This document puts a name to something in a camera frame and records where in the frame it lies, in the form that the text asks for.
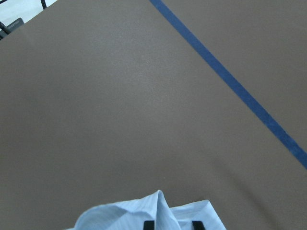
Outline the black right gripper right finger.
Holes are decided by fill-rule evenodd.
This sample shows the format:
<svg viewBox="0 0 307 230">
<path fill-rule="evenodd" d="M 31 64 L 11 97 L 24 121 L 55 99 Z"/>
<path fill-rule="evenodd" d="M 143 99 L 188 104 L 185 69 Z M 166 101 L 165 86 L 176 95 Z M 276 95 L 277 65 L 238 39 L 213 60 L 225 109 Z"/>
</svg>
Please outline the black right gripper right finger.
<svg viewBox="0 0 307 230">
<path fill-rule="evenodd" d="M 204 224 L 202 221 L 192 221 L 194 230 L 204 230 Z"/>
</svg>

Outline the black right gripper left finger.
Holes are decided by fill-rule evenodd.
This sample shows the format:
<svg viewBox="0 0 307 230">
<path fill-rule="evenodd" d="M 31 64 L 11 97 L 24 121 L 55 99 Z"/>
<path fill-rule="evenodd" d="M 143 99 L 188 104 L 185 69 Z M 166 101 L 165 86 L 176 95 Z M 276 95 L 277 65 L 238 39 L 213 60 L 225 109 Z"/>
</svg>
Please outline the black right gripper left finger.
<svg viewBox="0 0 307 230">
<path fill-rule="evenodd" d="M 143 230 L 154 230 L 155 229 L 155 222 L 154 220 L 146 220 L 143 223 Z"/>
</svg>

